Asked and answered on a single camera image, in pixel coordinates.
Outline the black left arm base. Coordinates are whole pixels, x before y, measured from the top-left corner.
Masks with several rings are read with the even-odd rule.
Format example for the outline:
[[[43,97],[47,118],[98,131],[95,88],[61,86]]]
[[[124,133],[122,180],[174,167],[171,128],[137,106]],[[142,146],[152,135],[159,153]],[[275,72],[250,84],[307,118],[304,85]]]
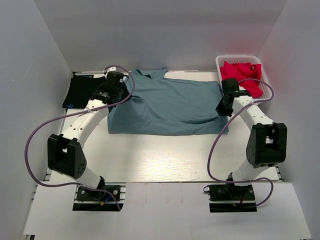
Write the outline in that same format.
[[[126,183],[106,183],[105,190],[112,194],[119,208],[110,194],[89,191],[80,186],[76,188],[72,210],[76,212],[119,212],[125,203]]]

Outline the teal blue t-shirt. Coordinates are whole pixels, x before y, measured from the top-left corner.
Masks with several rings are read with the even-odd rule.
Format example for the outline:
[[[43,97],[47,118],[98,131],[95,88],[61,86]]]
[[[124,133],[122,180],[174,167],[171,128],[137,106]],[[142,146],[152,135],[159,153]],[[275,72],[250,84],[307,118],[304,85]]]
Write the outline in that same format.
[[[172,79],[166,72],[131,72],[126,86],[132,97],[109,113],[109,134],[191,136],[223,129],[228,120],[216,112],[222,99],[218,82]]]

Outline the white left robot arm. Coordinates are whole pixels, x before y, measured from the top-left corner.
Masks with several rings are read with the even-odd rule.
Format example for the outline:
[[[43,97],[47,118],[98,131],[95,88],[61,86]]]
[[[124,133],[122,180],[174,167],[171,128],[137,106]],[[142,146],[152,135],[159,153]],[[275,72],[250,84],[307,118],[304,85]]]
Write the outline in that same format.
[[[60,135],[52,134],[47,140],[48,168],[74,179],[88,188],[88,193],[99,200],[105,196],[105,180],[88,166],[83,146],[96,126],[112,111],[113,105],[127,99],[130,92],[125,81],[127,74],[110,71],[105,80],[90,96],[84,113]]]

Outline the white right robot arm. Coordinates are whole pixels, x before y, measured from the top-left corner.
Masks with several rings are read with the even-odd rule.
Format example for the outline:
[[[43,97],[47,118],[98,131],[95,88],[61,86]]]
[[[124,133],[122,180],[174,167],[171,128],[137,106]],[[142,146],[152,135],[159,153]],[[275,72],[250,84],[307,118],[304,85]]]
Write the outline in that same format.
[[[245,148],[246,159],[230,174],[232,183],[225,188],[226,195],[236,200],[262,172],[282,163],[287,152],[287,126],[276,123],[259,108],[258,103],[237,80],[222,81],[222,99],[216,107],[220,116],[240,116],[250,130]]]

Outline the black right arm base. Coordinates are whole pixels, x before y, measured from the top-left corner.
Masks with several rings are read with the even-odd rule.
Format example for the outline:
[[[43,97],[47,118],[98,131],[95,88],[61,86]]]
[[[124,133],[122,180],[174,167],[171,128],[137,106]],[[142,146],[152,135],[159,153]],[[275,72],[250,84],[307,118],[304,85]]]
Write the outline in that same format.
[[[233,183],[211,184],[203,188],[209,196],[210,213],[257,212],[253,186],[237,186]]]

